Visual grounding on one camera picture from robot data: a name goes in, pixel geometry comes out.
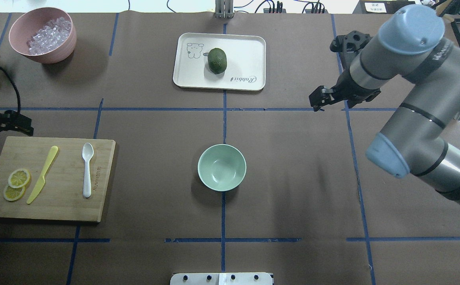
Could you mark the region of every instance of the white plastic spoon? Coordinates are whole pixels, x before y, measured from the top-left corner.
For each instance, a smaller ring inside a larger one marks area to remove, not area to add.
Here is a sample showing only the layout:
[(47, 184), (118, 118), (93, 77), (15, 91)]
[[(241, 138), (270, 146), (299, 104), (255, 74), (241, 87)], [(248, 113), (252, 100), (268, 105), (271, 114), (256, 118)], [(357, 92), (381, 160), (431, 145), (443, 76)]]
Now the white plastic spoon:
[(85, 161), (85, 171), (84, 171), (84, 186), (82, 195), (84, 198), (89, 198), (91, 196), (91, 174), (89, 173), (89, 161), (95, 154), (93, 146), (90, 143), (85, 143), (82, 148), (82, 158)]

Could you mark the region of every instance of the label sticker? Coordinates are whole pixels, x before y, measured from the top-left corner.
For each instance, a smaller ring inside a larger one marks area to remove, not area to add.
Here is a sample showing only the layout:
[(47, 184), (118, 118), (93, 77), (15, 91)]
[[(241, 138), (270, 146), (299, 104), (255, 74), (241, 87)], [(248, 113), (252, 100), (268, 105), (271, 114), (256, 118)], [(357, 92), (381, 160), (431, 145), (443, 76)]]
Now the label sticker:
[(365, 10), (372, 13), (386, 13), (386, 7), (384, 3), (367, 3), (365, 2)]

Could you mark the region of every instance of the blue joint cap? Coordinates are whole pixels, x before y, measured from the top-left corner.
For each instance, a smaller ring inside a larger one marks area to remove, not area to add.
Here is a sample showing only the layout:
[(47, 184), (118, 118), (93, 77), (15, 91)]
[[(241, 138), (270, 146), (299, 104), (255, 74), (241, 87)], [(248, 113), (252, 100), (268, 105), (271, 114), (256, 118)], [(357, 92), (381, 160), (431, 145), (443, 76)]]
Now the blue joint cap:
[(445, 34), (445, 24), (434, 9), (423, 5), (400, 8), (378, 31), (379, 42), (388, 50), (404, 55), (433, 49)]
[(404, 157), (402, 157), (402, 154), (380, 132), (377, 133), (376, 138), (372, 141), (369, 148), (367, 148), (365, 155), (370, 161), (397, 178), (402, 178), (410, 172), (409, 166), (405, 162)]

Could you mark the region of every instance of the wooden cutting board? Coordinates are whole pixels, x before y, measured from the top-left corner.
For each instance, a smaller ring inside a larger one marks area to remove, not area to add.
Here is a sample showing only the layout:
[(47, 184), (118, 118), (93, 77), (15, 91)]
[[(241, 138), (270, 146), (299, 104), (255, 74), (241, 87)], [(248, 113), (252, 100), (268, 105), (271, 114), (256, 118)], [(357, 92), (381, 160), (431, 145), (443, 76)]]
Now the wooden cutting board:
[[(92, 194), (82, 196), (84, 160), (82, 147), (91, 143), (95, 154), (90, 162)], [(31, 204), (26, 204), (51, 146), (59, 151), (45, 175), (45, 186)], [(110, 139), (63, 139), (55, 137), (7, 137), (0, 155), (0, 217), (81, 220), (100, 222), (114, 158), (115, 141)], [(14, 202), (3, 197), (8, 177), (26, 168), (31, 180), (24, 196)]]

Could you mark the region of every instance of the lemon slice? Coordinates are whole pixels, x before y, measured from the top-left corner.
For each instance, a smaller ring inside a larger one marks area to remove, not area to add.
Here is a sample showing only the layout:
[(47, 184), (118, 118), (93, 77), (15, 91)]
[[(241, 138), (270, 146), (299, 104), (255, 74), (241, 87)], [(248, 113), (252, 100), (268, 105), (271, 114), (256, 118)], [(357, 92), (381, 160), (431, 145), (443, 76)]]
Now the lemon slice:
[(28, 184), (31, 175), (25, 168), (16, 169), (9, 176), (9, 186), (12, 188), (22, 188)]
[(5, 186), (5, 189), (3, 189), (3, 197), (5, 200), (13, 202), (22, 198), (22, 196), (24, 196), (24, 192), (26, 192), (25, 186), (22, 186), (21, 188), (12, 188), (10, 185), (7, 185)]

